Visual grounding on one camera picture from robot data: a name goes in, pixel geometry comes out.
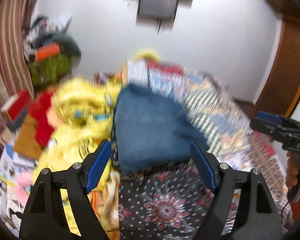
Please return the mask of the person's hand holding gripper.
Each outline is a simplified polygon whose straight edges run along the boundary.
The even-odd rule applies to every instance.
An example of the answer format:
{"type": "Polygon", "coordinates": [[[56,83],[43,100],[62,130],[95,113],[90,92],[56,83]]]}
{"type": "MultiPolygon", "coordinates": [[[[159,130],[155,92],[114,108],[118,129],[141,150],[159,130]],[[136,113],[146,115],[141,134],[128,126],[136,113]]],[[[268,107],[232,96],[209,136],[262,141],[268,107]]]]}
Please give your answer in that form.
{"type": "Polygon", "coordinates": [[[286,186],[290,190],[298,182],[297,175],[299,168],[297,167],[295,160],[297,157],[300,157],[300,154],[289,151],[287,152],[287,157],[286,186]]]}

